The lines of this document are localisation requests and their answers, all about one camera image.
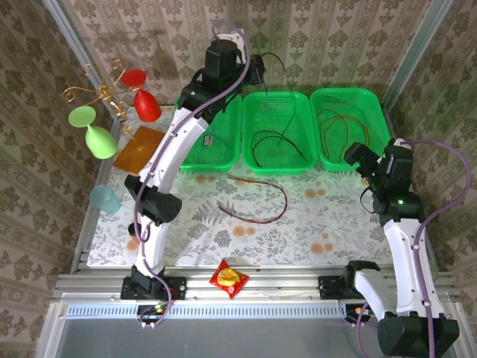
green basket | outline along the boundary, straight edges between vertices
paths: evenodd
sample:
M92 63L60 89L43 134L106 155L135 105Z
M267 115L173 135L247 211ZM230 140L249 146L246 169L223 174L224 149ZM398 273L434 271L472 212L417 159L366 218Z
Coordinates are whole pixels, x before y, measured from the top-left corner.
M348 165L344 161L344 153L354 142L364 144L363 126L369 133L369 148L379 155L382 154L391 136L374 93L363 88L322 88L312 93L310 102L315 119L318 152L326 170L344 172L358 166ZM346 120L346 124L342 119L330 119L336 114L329 110L342 116L354 116L363 125L353 119Z
M286 140L279 142L280 134L289 122L284 137L300 149L305 159ZM252 139L255 151L251 147ZM313 168L318 161L318 148L308 98L299 92L269 92L268 95L255 92L246 96L242 156L245 164L258 175L294 175Z
M185 172L226 172L240 156L240 97L219 112L197 139L180 167Z

black clamp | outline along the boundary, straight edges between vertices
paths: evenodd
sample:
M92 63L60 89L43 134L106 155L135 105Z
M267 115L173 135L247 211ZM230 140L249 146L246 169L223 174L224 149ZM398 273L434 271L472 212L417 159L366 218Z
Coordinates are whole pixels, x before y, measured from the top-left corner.
M341 276L320 276L320 298L322 300L363 299L355 287L356 272L370 269L381 271L379 266L372 261L349 261L344 267Z
M133 199L136 200L142 185L140 177L128 175L124 185ZM156 188L147 186L141 195L139 212L152 220L156 226L159 226L163 222L174 220L179 215L181 208L182 201L179 198L172 194L158 192Z
M173 301L186 299L187 279L185 277L164 276L163 270L158 276L160 276L171 289ZM131 276L123 279L121 299L167 301L168 296L165 287L157 279L145 276L138 271L136 266L133 266Z

chip bag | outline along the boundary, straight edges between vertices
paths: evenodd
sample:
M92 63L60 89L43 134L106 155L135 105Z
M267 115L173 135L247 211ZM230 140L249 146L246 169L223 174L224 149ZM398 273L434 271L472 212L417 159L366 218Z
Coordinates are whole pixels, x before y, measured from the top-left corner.
M209 282L214 286L220 287L229 294L230 298L233 298L239 293L247 280L248 276L246 274L230 268L227 261L222 260Z

plastic cup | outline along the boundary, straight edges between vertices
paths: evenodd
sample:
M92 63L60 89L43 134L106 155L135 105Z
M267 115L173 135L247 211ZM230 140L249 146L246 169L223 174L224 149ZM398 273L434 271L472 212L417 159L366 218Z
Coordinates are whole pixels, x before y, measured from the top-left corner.
M89 194L89 201L105 213L114 214L121 207L121 201L108 185L99 185Z

wallpaper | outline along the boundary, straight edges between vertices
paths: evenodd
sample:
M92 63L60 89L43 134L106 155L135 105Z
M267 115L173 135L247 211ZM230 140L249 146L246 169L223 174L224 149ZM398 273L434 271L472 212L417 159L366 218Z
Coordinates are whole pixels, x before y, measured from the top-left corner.
M477 336L477 1L452 3L391 114L400 136L452 144L472 167L465 201L437 217L429 235ZM459 196L466 179L453 154L422 145L414 158L414 183L428 214Z
M33 356L94 186L99 161L60 95L74 84L87 81L42 3L0 1L0 357Z
M245 29L265 56L265 82L360 86L384 94L426 13L422 0L63 0L92 56L105 69L117 57L148 73L148 89L173 104L201 67L211 24ZM263 90L254 87L249 90ZM125 99L132 103L127 95Z

